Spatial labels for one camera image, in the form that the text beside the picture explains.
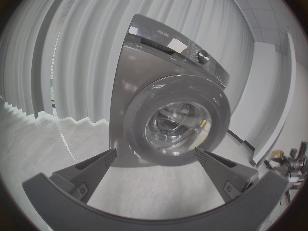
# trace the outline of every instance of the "aux logo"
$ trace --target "aux logo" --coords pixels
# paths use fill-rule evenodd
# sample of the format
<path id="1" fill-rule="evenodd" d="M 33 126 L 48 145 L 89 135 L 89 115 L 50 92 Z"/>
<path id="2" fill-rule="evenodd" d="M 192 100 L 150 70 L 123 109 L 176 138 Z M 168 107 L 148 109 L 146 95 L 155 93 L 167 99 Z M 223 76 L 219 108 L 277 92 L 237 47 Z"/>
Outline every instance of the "aux logo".
<path id="1" fill-rule="evenodd" d="M 168 34 L 168 33 L 165 33 L 165 32 L 163 32 L 163 31 L 161 31 L 161 30 L 158 30 L 157 32 L 160 33 L 161 35 L 164 35 L 164 36 L 166 36 L 166 37 L 169 37 L 169 34 Z"/>

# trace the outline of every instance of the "textured gripper pad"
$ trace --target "textured gripper pad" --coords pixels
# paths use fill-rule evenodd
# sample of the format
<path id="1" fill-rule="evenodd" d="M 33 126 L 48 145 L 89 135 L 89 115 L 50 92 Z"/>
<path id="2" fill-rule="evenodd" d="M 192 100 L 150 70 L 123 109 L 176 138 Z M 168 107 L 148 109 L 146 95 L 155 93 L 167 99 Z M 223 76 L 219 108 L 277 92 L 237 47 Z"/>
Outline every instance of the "textured gripper pad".
<path id="1" fill-rule="evenodd" d="M 110 165 L 113 163 L 113 161 L 115 160 L 117 156 L 117 152 L 116 149 L 114 149 L 113 152 L 111 152 L 106 158 L 105 158 L 105 162 L 106 162 L 106 167 L 109 168 Z"/>
<path id="2" fill-rule="evenodd" d="M 206 156 L 197 147 L 195 148 L 195 156 L 198 159 L 201 166 L 204 168 Z"/>

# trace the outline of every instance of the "ceiling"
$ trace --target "ceiling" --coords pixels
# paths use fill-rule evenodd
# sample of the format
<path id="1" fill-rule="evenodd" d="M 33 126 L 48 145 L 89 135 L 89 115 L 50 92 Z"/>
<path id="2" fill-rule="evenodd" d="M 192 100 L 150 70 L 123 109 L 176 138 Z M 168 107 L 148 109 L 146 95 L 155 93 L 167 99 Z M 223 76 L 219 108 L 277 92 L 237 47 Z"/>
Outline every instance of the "ceiling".
<path id="1" fill-rule="evenodd" d="M 293 37 L 296 60 L 308 67 L 308 43 L 295 15 L 283 0 L 235 0 L 258 42 L 287 53 L 287 31 Z"/>

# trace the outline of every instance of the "yellow tag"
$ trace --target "yellow tag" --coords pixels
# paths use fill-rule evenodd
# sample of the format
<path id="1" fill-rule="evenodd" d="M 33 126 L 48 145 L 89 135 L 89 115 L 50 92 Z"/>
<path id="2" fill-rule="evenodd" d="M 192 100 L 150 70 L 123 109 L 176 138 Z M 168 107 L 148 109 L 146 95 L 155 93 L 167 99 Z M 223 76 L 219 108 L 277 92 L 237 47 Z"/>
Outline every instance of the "yellow tag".
<path id="1" fill-rule="evenodd" d="M 206 120 L 203 120 L 203 122 L 201 123 L 200 127 L 202 128 L 205 123 L 206 123 Z"/>

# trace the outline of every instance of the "equipment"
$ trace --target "equipment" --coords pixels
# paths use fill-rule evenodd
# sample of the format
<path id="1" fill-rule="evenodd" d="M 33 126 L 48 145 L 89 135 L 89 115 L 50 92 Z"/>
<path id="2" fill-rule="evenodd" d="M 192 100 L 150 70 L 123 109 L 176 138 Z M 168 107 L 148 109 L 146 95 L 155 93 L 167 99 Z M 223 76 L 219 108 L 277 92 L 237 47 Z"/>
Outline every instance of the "equipment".
<path id="1" fill-rule="evenodd" d="M 290 150 L 290 156 L 272 158 L 271 161 L 277 162 L 280 166 L 274 167 L 274 170 L 287 177 L 290 181 L 288 189 L 298 189 L 304 181 L 308 172 L 308 158 L 305 156 L 308 142 L 302 141 L 297 154 L 297 149 Z"/>
<path id="2" fill-rule="evenodd" d="M 139 220 L 86 205 L 114 160 L 116 149 L 54 172 L 50 178 L 37 174 L 22 186 L 36 211 L 54 231 L 181 231 L 205 227 L 207 230 L 258 230 L 281 198 L 287 179 L 271 170 L 258 180 L 256 169 L 201 148 L 193 152 L 226 204 L 185 218 Z"/>
<path id="3" fill-rule="evenodd" d="M 110 149 L 113 166 L 177 166 L 196 160 L 194 148 L 212 151 L 225 136 L 228 73 L 193 41 L 136 14 L 115 74 Z"/>

